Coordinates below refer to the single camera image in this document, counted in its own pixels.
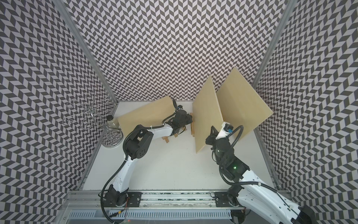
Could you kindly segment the plywood board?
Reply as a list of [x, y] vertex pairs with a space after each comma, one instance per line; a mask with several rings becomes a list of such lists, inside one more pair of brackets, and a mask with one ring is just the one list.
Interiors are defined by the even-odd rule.
[[172, 99], [166, 96], [154, 102], [121, 102], [118, 110], [118, 123], [124, 136], [127, 136], [137, 125], [160, 126], [162, 120], [174, 113], [175, 108]]
[[271, 108], [237, 68], [232, 69], [216, 95], [223, 120], [234, 128], [244, 127], [242, 138], [273, 114]]
[[212, 77], [209, 76], [193, 101], [193, 123], [195, 152], [199, 153], [206, 145], [206, 138], [211, 133], [211, 127], [220, 129], [223, 116], [216, 95]]

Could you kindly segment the small wooden easel piece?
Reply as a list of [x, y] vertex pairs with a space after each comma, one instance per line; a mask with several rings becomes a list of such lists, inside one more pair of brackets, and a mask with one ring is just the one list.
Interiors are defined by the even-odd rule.
[[180, 128], [180, 129], [178, 130], [178, 132], [175, 133], [174, 135], [162, 137], [162, 140], [164, 140], [166, 143], [169, 143], [169, 138], [171, 138], [171, 137], [177, 138], [177, 137], [178, 137], [181, 133], [183, 133], [184, 131], [186, 131], [186, 127]]

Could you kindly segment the wooden easel frame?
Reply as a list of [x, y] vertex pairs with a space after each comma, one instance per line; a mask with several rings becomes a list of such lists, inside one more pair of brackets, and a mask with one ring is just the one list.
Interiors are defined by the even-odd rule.
[[191, 135], [193, 136], [193, 137], [195, 137], [195, 130], [194, 130], [194, 115], [193, 115], [193, 113], [190, 113], [190, 116], [192, 117], [192, 122], [191, 122]]

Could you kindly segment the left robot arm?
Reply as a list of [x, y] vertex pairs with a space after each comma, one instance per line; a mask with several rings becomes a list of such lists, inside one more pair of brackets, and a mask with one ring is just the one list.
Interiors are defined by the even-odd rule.
[[179, 134], [193, 122], [193, 117], [181, 107], [163, 120], [159, 126], [137, 125], [123, 141], [124, 161], [109, 178], [99, 194], [103, 207], [122, 207], [126, 204], [129, 182], [139, 159], [149, 150], [153, 140]]

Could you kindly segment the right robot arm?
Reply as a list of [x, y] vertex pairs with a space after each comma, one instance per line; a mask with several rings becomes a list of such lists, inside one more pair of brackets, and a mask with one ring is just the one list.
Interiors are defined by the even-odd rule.
[[307, 205], [300, 206], [267, 185], [242, 160], [235, 156], [235, 145], [244, 127], [224, 122], [221, 130], [211, 126], [206, 144], [219, 166], [223, 181], [230, 185], [227, 197], [232, 206], [250, 209], [271, 224], [315, 224], [316, 214]]

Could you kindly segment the glass spice jar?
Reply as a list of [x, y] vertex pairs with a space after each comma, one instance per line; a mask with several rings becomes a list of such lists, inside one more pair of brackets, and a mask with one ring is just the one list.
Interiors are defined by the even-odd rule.
[[107, 127], [111, 129], [120, 129], [120, 124], [118, 123], [118, 120], [113, 117], [113, 115], [107, 115]]

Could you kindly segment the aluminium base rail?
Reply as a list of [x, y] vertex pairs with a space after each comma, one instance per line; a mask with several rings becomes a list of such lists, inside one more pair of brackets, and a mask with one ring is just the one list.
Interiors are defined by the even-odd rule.
[[96, 191], [74, 191], [69, 193], [65, 205], [55, 219], [56, 224], [69, 224], [75, 221], [104, 221], [103, 214], [119, 223], [132, 220], [230, 220], [234, 223], [243, 222], [253, 211], [258, 211], [262, 218], [269, 218], [279, 223], [279, 216], [274, 209], [296, 215], [297, 207], [286, 192], [274, 205], [265, 205], [252, 193], [242, 191], [238, 205], [229, 202], [225, 191], [188, 190], [188, 191], [129, 191], [127, 202], [121, 207], [105, 207], [101, 209], [100, 198]]

